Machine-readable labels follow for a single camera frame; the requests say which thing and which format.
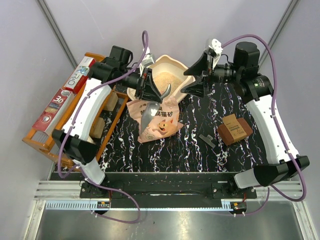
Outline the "grey metal scoop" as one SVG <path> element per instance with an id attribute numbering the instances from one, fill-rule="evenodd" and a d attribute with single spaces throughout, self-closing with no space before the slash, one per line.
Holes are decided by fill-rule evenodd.
<path id="1" fill-rule="evenodd" d="M 169 83 L 165 92 L 160 96 L 160 102 L 149 102 L 146 106 L 146 109 L 144 110 L 142 116 L 141 116 L 141 128 L 140 133 L 142 134 L 144 130 L 148 127 L 149 123 L 153 120 L 153 118 L 156 116 L 156 113 L 158 112 L 161 103 L 164 98 L 166 98 L 170 92 L 171 92 L 172 86 Z"/>

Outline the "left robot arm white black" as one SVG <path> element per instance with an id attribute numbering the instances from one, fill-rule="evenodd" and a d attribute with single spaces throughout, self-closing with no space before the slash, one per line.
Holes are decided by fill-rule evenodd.
<path id="1" fill-rule="evenodd" d="M 110 55 L 100 62 L 95 62 L 88 70 L 88 79 L 83 94 L 72 115 L 61 130 L 54 129 L 52 138 L 59 146 L 59 157 L 66 154 L 75 166 L 80 167 L 85 177 L 91 181 L 91 192 L 98 198 L 108 193 L 108 185 L 103 182 L 105 174 L 97 162 L 98 146 L 88 141 L 91 127 L 104 103 L 112 92 L 112 85 L 121 85 L 135 89 L 135 97 L 148 101 L 149 104 L 161 104 L 170 92 L 161 94 L 157 89 L 152 69 L 154 63 L 147 43 L 139 62 L 131 69 L 127 66 L 133 53 L 125 48 L 113 46 Z"/>

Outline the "pink cat litter bag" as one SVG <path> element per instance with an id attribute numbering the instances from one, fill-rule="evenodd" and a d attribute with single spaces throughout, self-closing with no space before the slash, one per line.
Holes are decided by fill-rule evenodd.
<path id="1" fill-rule="evenodd" d="M 138 122 L 138 129 L 141 130 L 141 117 L 147 108 L 147 101 L 133 100 L 128 102 L 130 117 Z M 147 143 L 173 136 L 184 125 L 179 122 L 180 109 L 177 100 L 170 96 L 160 104 L 160 108 L 143 132 L 139 132 L 137 141 Z"/>

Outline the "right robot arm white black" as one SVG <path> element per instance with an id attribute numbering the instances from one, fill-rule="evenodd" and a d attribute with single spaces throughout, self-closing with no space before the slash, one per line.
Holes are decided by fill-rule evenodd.
<path id="1" fill-rule="evenodd" d="M 260 74 L 258 61 L 260 51 L 253 42 L 236 44 L 232 63 L 218 61 L 222 44 L 209 40 L 200 59 L 183 74 L 193 76 L 195 81 L 183 87 L 181 92 L 202 98 L 213 84 L 232 84 L 236 94 L 251 113 L 262 138 L 267 164 L 237 173 L 227 186 L 228 194 L 239 198 L 246 188 L 268 187 L 290 179 L 310 165 L 306 155 L 300 155 L 291 142 L 277 109 L 275 84 Z"/>

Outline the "grey bag clip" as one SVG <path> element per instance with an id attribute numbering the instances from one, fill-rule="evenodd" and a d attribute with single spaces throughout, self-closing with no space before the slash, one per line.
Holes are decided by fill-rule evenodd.
<path id="1" fill-rule="evenodd" d="M 210 146 L 212 149 L 214 149 L 216 147 L 216 145 L 213 143 L 213 137 L 211 135 L 207 135 L 207 136 L 204 136 L 202 134 L 199 135 L 199 138 L 201 140 L 203 140 L 208 146 Z"/>

